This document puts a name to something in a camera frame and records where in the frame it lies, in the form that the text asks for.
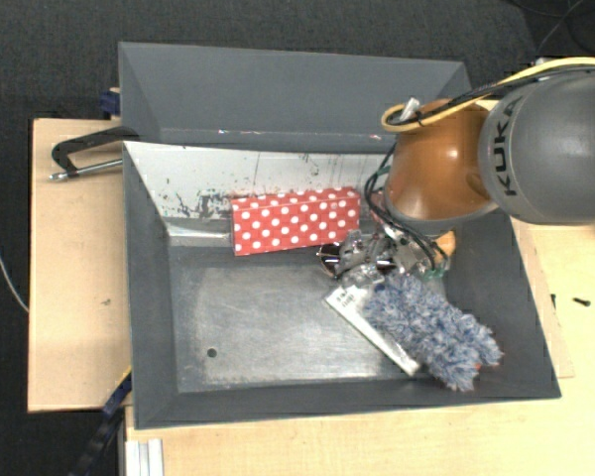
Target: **black carpet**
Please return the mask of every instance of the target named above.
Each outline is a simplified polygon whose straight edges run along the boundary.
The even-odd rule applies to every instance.
[[[119,41],[463,60],[474,85],[536,54],[595,54],[595,0],[565,21],[579,0],[522,1],[536,9],[502,0],[0,0],[0,249],[18,290],[28,297],[28,120],[101,117]],[[27,315],[0,275],[0,475],[65,474],[98,416],[27,415],[27,339]],[[98,472],[114,474],[115,458]]]

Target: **red polka dot box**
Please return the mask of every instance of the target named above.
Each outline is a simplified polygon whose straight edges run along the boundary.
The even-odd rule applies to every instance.
[[[359,227],[360,195],[351,187],[231,200],[236,256],[342,241]]]

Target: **cable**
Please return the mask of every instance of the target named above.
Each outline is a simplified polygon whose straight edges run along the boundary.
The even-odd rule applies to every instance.
[[[567,12],[579,6],[582,2],[577,2]],[[484,86],[480,86],[467,93],[450,99],[440,107],[430,111],[420,112],[418,111],[415,116],[404,120],[403,122],[393,123],[393,119],[396,115],[401,115],[405,109],[405,104],[399,104],[397,106],[388,109],[382,116],[382,126],[389,132],[408,132],[413,129],[418,129],[424,125],[435,123],[446,116],[455,113],[467,107],[481,99],[484,99],[490,95],[498,94],[501,91],[506,91],[509,88],[516,88],[518,86],[525,85],[531,82],[542,81],[544,77],[551,78],[558,75],[568,74],[570,72],[586,72],[595,71],[595,59],[594,58],[571,58],[571,59],[555,59],[543,64],[534,65],[528,67],[520,72],[512,74],[505,79],[502,79],[496,83],[489,83]],[[387,208],[378,206],[373,201],[373,195],[383,189],[375,189],[377,179],[386,174],[390,167],[387,167],[387,163],[390,157],[395,152],[397,144],[393,145],[384,157],[382,163],[379,165],[377,170],[372,173],[364,185],[364,197],[370,210],[379,217],[386,224],[389,224],[395,229],[401,231],[405,239],[414,241],[421,250],[427,255],[431,268],[436,269],[434,261],[434,252],[438,252],[446,260],[448,259],[447,254],[436,244],[431,238],[421,234],[414,230],[409,225],[403,223],[394,217]]]
[[[392,154],[395,152],[396,147],[397,147],[397,144],[394,144],[391,147],[391,149],[388,151],[388,153],[382,160],[382,162],[379,165],[379,167],[377,168],[377,170],[374,173],[372,173],[366,180],[366,183],[364,184],[364,198],[366,199],[366,203],[368,204],[369,209],[375,215],[377,215],[380,219],[382,219],[388,225],[401,231],[404,235],[404,238],[406,238],[407,240],[414,241],[419,246],[419,248],[423,251],[423,253],[427,256],[427,259],[429,260],[431,269],[436,270],[436,263],[434,260],[434,252],[433,251],[437,251],[438,253],[440,253],[441,256],[443,257],[443,259],[445,260],[445,262],[447,262],[447,260],[449,259],[447,254],[436,244],[436,242],[434,242],[427,236],[414,230],[409,225],[404,224],[398,220],[395,220],[395,218],[388,212],[388,210],[382,208],[381,206],[378,206],[373,201],[373,198],[372,198],[373,194],[378,191],[378,189],[375,190],[375,184],[377,183],[377,179],[380,176],[387,173],[388,170],[390,169],[390,168],[386,167],[386,164],[388,163],[388,160],[390,159]]]
[[[537,49],[535,50],[535,56],[539,57],[542,51],[542,48],[544,47],[544,45],[548,42],[548,40],[553,36],[553,34],[557,31],[557,29],[559,27],[561,27],[562,25],[564,25],[566,23],[566,20],[570,17],[570,15],[572,14],[572,12],[579,7],[580,5],[582,5],[584,2],[586,2],[587,0],[578,0],[577,2],[575,2],[573,5],[571,5],[568,10],[559,18],[559,21],[555,24],[555,26],[548,32],[548,34],[546,34],[544,36],[544,39],[541,40],[541,42],[539,43],[539,45],[537,46]]]
[[[580,18],[582,16],[587,16],[587,15],[595,12],[595,5],[593,7],[586,9],[583,12],[575,12],[575,13],[572,12],[577,7],[579,7],[579,5],[577,5],[579,2],[585,3],[587,0],[579,0],[578,2],[575,2],[575,4],[571,4],[571,0],[566,0],[566,11],[562,14],[542,11],[541,9],[529,7],[529,6],[525,5],[523,2],[521,2],[520,0],[501,0],[501,1],[506,2],[510,5],[513,5],[519,9],[521,9],[522,11],[529,12],[529,13],[535,14],[537,16],[560,20],[560,22],[557,23],[548,32],[548,34],[546,34],[545,40],[540,43],[538,50],[541,49],[541,47],[546,43],[546,41],[548,41],[550,39],[550,37],[559,29],[559,27],[561,25],[566,25],[568,34],[569,34],[571,40],[575,43],[575,45],[578,46],[580,49],[586,51],[587,53],[590,53],[591,55],[595,55],[595,51],[592,48],[587,47],[582,41],[580,41],[577,38],[577,36],[575,35],[575,32],[572,30],[572,20],[573,19]]]
[[[9,277],[9,273],[7,272],[7,267],[4,264],[4,260],[2,259],[1,254],[0,254],[0,270],[2,270],[2,275],[4,276],[4,280],[7,282],[7,286],[9,286],[9,289],[11,290],[11,294],[13,295],[13,298],[18,302],[20,307],[26,313],[29,313],[29,308],[27,307],[27,304],[24,303],[24,301],[22,300],[22,297],[20,296],[20,294],[16,290],[15,286],[13,285],[13,282],[11,281],[11,277]]]
[[[474,104],[494,93],[507,88],[515,88],[519,84],[538,81],[542,77],[565,74],[574,71],[595,70],[595,58],[577,57],[569,59],[554,59],[540,65],[534,65],[517,72],[501,81],[484,85],[459,95],[446,104],[424,113],[418,112],[414,117],[403,122],[393,123],[396,115],[401,114],[405,105],[399,104],[388,109],[382,116],[382,127],[388,132],[409,132],[423,125],[429,125],[453,114],[461,109]]]

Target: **label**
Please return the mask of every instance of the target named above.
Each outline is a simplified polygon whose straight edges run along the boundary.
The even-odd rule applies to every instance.
[[[375,329],[361,314],[361,310],[370,299],[371,294],[371,289],[357,288],[356,286],[339,287],[333,290],[325,300],[404,372],[410,376],[414,375],[419,368],[419,364],[391,336]]]

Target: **wooden board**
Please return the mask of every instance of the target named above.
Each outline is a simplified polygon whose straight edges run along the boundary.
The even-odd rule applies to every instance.
[[[574,361],[561,399],[161,430],[135,430],[128,408],[126,437],[162,439],[167,476],[595,475],[595,227],[517,232],[530,278],[541,258],[556,295],[559,324],[550,297],[541,310],[557,367],[570,360],[560,324]]]
[[[118,125],[35,122],[31,199],[29,411],[100,408],[130,364],[120,169],[53,182],[53,146]],[[81,154],[85,165],[120,146]]]

